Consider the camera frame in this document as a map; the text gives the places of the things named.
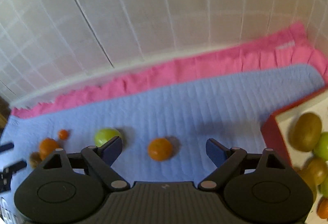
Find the red white storage box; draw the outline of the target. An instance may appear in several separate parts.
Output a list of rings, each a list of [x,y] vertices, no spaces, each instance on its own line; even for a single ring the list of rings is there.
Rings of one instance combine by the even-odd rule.
[[[261,128],[274,149],[310,186],[306,223],[327,223],[327,87],[271,113]]]

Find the wooden cabinet side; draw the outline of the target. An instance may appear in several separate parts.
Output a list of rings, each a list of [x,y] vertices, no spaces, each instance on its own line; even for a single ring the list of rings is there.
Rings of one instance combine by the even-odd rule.
[[[1,133],[7,125],[10,112],[9,104],[2,97],[0,97]]]

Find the green apple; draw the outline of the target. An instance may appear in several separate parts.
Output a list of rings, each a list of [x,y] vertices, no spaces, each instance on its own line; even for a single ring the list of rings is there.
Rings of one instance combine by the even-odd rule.
[[[328,176],[319,185],[319,192],[322,194],[324,198],[328,198]]]
[[[313,149],[313,154],[320,157],[325,161],[328,160],[328,132],[323,132],[320,136],[318,143]]]
[[[97,147],[102,146],[103,144],[107,143],[114,137],[122,137],[122,134],[114,128],[104,128],[100,129],[95,133],[94,142]]]

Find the small brown kiwi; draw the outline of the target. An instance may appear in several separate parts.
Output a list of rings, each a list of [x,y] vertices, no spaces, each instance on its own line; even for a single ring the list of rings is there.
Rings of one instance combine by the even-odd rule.
[[[303,170],[312,176],[316,186],[322,184],[327,177],[327,163],[320,157],[310,158],[303,167]]]

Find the large brown kiwi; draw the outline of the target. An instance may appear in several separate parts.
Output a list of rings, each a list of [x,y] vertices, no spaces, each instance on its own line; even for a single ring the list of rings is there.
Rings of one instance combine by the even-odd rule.
[[[318,143],[321,132],[321,118],[312,112],[304,113],[292,127],[288,135],[289,143],[298,151],[310,152]]]

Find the mandarin orange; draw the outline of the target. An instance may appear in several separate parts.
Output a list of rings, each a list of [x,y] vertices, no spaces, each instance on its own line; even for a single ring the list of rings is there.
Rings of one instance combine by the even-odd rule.
[[[321,219],[328,219],[328,198],[321,198],[316,213]]]
[[[173,155],[173,145],[166,138],[157,138],[148,145],[148,155],[152,160],[165,161]]]

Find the pink towel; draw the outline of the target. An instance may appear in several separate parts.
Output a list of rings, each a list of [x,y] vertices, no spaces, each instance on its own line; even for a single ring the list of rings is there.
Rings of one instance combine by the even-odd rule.
[[[310,44],[300,22],[229,49],[174,59],[139,73],[115,78],[102,86],[86,86],[73,90],[57,96],[51,103],[38,103],[31,109],[15,107],[11,115],[29,119],[173,84],[249,71],[279,69],[296,64],[314,67],[324,81],[327,81],[327,57]]]

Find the striped brown small fruit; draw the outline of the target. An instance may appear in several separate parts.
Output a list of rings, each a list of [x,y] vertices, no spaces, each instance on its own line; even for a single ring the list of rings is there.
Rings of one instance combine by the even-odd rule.
[[[35,169],[42,162],[39,152],[33,152],[29,157],[29,164],[32,169]]]

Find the blue quilted mat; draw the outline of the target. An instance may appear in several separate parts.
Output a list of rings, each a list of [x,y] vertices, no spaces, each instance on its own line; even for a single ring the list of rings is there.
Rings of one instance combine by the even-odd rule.
[[[208,138],[259,152],[265,147],[260,127],[269,114],[323,85],[316,69],[300,64],[165,86],[30,119],[11,117],[2,139],[15,148],[1,154],[1,165],[28,157],[62,128],[71,132],[64,148],[72,153],[108,126],[123,133],[123,153],[113,167],[128,182],[200,182],[215,168],[205,153]],[[157,138],[172,143],[168,160],[149,157],[148,145]]]

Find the large orange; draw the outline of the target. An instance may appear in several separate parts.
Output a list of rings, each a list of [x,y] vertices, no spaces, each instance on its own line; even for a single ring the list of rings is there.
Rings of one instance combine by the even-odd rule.
[[[39,144],[39,153],[41,160],[44,160],[48,155],[50,155],[56,149],[61,149],[61,145],[54,139],[45,138]]]

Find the small cherry tomato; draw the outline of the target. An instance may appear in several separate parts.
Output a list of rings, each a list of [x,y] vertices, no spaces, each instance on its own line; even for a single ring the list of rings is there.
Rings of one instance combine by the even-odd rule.
[[[58,138],[60,140],[67,140],[69,138],[69,132],[65,129],[59,130]]]

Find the green apple back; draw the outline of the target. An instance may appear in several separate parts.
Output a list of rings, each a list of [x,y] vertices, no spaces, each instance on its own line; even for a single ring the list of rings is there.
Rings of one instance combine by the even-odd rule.
[[[114,137],[122,137],[122,134],[114,128],[104,128],[100,129],[95,133],[94,142],[97,147],[102,146],[103,144],[107,143]]]

